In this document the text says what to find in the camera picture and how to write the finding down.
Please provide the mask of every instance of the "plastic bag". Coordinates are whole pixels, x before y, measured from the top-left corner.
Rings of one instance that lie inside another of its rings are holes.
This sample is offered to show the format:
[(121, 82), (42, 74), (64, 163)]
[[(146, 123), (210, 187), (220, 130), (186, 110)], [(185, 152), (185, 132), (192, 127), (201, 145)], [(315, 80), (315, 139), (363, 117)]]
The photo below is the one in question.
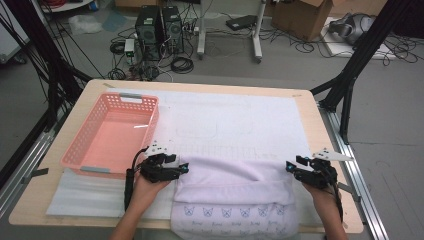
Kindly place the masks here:
[(94, 16), (77, 15), (69, 18), (68, 21), (73, 35), (97, 33), (102, 30), (102, 25), (97, 22)]

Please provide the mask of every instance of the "gray floor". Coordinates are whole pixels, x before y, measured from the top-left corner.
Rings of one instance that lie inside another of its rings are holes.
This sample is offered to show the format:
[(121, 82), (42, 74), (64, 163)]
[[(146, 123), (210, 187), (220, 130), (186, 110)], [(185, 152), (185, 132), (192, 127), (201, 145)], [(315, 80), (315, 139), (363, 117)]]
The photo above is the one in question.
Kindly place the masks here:
[[(86, 10), (80, 9), (68, 14), (86, 13)], [(101, 10), (90, 14), (103, 23), (110, 20), (111, 13), (110, 10)], [(102, 75), (111, 69), (110, 39), (116, 37), (119, 31), (133, 26), (134, 20), (130, 18), (120, 23), (115, 31), (75, 36)], [(225, 29), (218, 20), (210, 24)], [(91, 76), (99, 76), (69, 38), (65, 39), (77, 68)], [(261, 64), (257, 64), (252, 58), (250, 39), (208, 35), (203, 61), (194, 54), (193, 72), (187, 75), (171, 73), (172, 81), (312, 89), (337, 76), (348, 61), (347, 58), (324, 58), (317, 49), (312, 53), (301, 53), (295, 45), (290, 45), (286, 37), (279, 37), (272, 43), (264, 40), (261, 44), (264, 58)], [(424, 56), (424, 47), (419, 46), (414, 52)], [(424, 193), (421, 186), (424, 183), (421, 178), (424, 169), (421, 161), (424, 149), (421, 141), (424, 136), (421, 126), (424, 122), (421, 106), (424, 101), (423, 67), (423, 60), (413, 64), (396, 60), (389, 66), (384, 66), (381, 60), (372, 60), (355, 85), (349, 140), (390, 239), (422, 239), (424, 234)], [(0, 76), (0, 167), (3, 167), (44, 113), (46, 102), (30, 64), (0, 66)], [(162, 74), (157, 81), (170, 82), (171, 78)], [(319, 94), (316, 99), (321, 100), (324, 96)], [(0, 221), (2, 239), (28, 239), (33, 236), (57, 239), (58, 235), (61, 239), (100, 239), (106, 238), (111, 231), (103, 228), (12, 226), (7, 221), (8, 214)], [(369, 239), (367, 231), (350, 238)], [(169, 236), (157, 239), (169, 239)], [(299, 239), (320, 238), (302, 235)]]

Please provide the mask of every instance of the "folded towel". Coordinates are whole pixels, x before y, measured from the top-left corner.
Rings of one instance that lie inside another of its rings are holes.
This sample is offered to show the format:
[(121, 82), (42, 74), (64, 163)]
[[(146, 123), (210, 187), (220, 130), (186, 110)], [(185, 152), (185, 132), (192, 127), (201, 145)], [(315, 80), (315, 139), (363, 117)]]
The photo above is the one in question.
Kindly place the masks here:
[(282, 239), (297, 232), (292, 176), (280, 161), (181, 156), (171, 228), (183, 239)]

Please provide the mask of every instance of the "desktop computer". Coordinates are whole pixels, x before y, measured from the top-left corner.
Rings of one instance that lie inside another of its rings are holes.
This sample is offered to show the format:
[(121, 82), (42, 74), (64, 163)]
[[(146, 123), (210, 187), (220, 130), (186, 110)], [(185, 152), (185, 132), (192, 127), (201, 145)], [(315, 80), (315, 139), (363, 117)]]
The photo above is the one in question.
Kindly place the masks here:
[(176, 6), (162, 8), (165, 40), (169, 54), (184, 52), (182, 21)]
[(145, 61), (160, 60), (162, 58), (160, 48), (165, 41), (160, 7), (156, 5), (141, 6), (135, 30), (140, 43), (142, 59)]

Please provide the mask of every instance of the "human arm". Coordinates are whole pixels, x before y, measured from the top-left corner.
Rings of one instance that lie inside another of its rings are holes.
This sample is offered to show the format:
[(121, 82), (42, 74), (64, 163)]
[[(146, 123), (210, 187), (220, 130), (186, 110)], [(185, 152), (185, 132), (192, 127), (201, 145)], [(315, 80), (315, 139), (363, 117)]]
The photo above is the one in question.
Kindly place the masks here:
[(122, 216), (118, 225), (116, 225), (109, 240), (132, 239), (140, 217), (153, 203), (159, 191), (169, 183), (170, 182), (151, 183), (144, 179), (144, 177), (138, 176), (127, 211)]
[(324, 225), (327, 239), (348, 239), (340, 219), (335, 197), (325, 190), (321, 190), (307, 184), (303, 184), (303, 186), (312, 195), (315, 209)]

